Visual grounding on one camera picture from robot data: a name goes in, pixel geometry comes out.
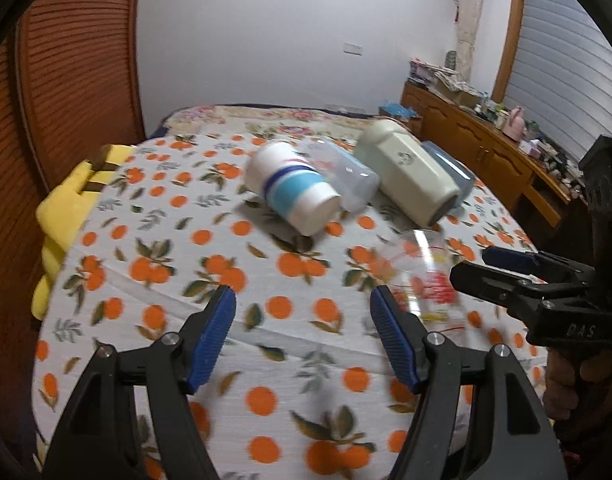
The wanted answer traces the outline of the right hand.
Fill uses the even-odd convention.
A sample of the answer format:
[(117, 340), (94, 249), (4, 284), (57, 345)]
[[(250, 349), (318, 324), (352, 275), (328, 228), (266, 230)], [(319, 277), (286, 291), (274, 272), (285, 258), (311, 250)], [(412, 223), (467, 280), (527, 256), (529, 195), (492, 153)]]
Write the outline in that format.
[(546, 366), (546, 390), (542, 403), (546, 414), (556, 422), (569, 419), (579, 404), (579, 388), (576, 376), (584, 382), (600, 382), (603, 356), (599, 354), (575, 365), (556, 349), (548, 350)]

